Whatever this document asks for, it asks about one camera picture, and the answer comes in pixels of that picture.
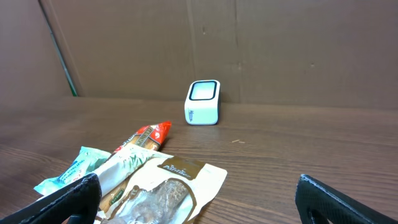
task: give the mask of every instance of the brown label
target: brown label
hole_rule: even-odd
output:
[[[135,198],[137,196],[137,194],[141,191],[142,189],[140,189],[137,185],[135,185],[130,193],[129,193],[129,200]]]
[[[144,143],[144,141],[148,138],[148,136],[154,131],[154,129],[149,126],[143,134],[141,134],[141,136],[139,136],[139,138],[136,141],[136,145],[138,146],[142,146],[142,144]]]
[[[185,177],[188,180],[193,180],[197,177],[204,165],[204,162],[174,156],[170,159],[166,159],[161,165],[158,165],[158,167]]]

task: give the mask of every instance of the wood grain surface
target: wood grain surface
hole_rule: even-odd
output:
[[[183,102],[92,98],[0,111],[0,218],[37,200],[33,187],[66,170],[80,146],[111,152],[165,120],[162,152],[228,171],[197,223],[300,223],[300,174],[398,219],[396,111],[222,104],[218,125],[189,126]]]

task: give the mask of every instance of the snack package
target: snack package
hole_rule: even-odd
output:
[[[152,155],[150,150],[135,152],[131,151],[130,148],[123,148],[94,170],[101,185],[102,195],[106,195],[115,189]]]
[[[159,149],[160,145],[164,142],[164,140],[167,136],[167,133],[169,133],[169,129],[170,129],[171,125],[172,124],[170,121],[166,121],[166,122],[163,122],[160,124],[144,126],[144,127],[140,128],[136,133],[134,133],[131,137],[129,137],[129,139],[127,139],[127,141],[125,141],[121,146],[119,146],[113,152],[112,155],[115,156],[117,152],[121,151],[125,147],[129,148],[132,145],[137,145],[137,146],[141,146],[146,149],[157,151]],[[120,156],[124,156],[124,155],[129,156],[129,153],[130,153],[129,151],[126,151],[122,154],[118,154],[119,158],[115,161],[122,161],[123,159],[121,159]],[[137,154],[134,156],[135,156],[135,159],[133,159],[134,161],[132,162],[134,165],[133,165],[132,169],[128,169],[129,173],[127,175],[131,174],[135,170],[135,168],[137,168],[138,166],[143,164],[148,159],[148,157],[143,154],[139,154],[138,157],[137,157]],[[115,179],[117,180],[117,182],[119,182],[118,181],[119,178],[124,177],[117,171],[117,168],[115,168],[115,167],[113,167],[112,169],[110,169],[109,167],[102,167],[102,169],[109,170],[108,171],[109,175],[107,175],[106,178],[113,181],[112,183],[106,184],[106,186],[114,187]],[[123,178],[123,181],[120,182],[119,185],[117,185],[115,188],[113,188],[112,191],[110,191],[107,194],[105,192],[108,192],[108,188],[104,187],[105,188],[103,190],[104,196],[101,199],[101,202],[99,203],[99,208],[102,211],[107,212],[109,207],[121,198],[124,190],[126,189],[127,183],[128,183],[128,178],[126,178],[126,177]]]
[[[200,161],[131,146],[132,155],[152,154],[129,178],[121,199],[95,223],[192,222],[221,188],[227,171]]]
[[[115,149],[113,154],[120,151],[122,148],[131,145],[137,145],[145,149],[158,151],[160,145],[164,142],[164,139],[166,139],[171,126],[172,123],[170,121],[144,126],[129,137],[129,139],[127,139],[121,146]]]
[[[34,190],[44,196],[50,195],[86,174],[93,172],[110,155],[109,152],[82,146],[77,158],[61,176],[43,180],[38,186],[34,187]]]

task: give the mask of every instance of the food inside package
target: food inside package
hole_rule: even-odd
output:
[[[226,177],[226,170],[200,161],[130,146],[134,156],[151,153],[129,178],[122,196],[96,223],[184,223],[193,221],[212,200]]]
[[[61,176],[45,179],[34,189],[44,196],[50,195],[84,175],[93,172],[110,155],[109,152],[82,146],[77,158]]]
[[[125,147],[128,148],[132,145],[137,145],[145,149],[157,151],[160,145],[164,142],[171,125],[172,124],[170,121],[166,121],[160,124],[144,126],[140,128],[127,141],[125,141],[121,146],[119,146],[113,152],[113,155],[115,155],[121,149]],[[144,156],[141,159],[146,161],[147,157]],[[129,178],[125,179],[106,195],[103,192],[104,197],[101,199],[101,202],[99,203],[99,208],[102,209],[102,211],[107,212],[110,206],[121,198],[122,194],[126,189],[128,181]]]
[[[104,183],[104,187],[101,188],[103,189],[103,195],[105,195],[114,187],[113,186],[110,189],[107,188],[107,186],[109,186],[108,182],[121,183],[150,156],[144,153],[136,154],[135,157],[130,157],[129,152],[121,153],[118,157],[113,158],[114,155],[124,147],[128,147],[131,144],[137,144],[147,149],[158,150],[160,145],[164,142],[170,127],[170,121],[144,126],[119,146],[112,154],[99,149],[82,146],[78,157],[73,161],[73,164],[69,169],[67,169],[60,177],[44,180],[38,186],[34,187],[34,189],[38,193],[47,196],[75,180],[82,178],[84,175],[99,169],[96,173],[97,175],[100,174],[99,178]],[[121,195],[120,190],[126,185],[127,182],[125,184],[121,183],[121,185],[118,186],[119,188],[116,188],[114,191],[119,192],[118,194]],[[109,201],[109,199],[111,201],[116,201],[118,197],[115,198],[115,196],[118,196],[118,194],[115,195],[114,193],[110,193],[109,195],[106,195],[102,204],[106,200]]]

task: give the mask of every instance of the brown cardboard wall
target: brown cardboard wall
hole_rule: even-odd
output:
[[[37,1],[0,1],[0,107],[71,96]]]
[[[43,0],[81,96],[398,108],[396,0]]]

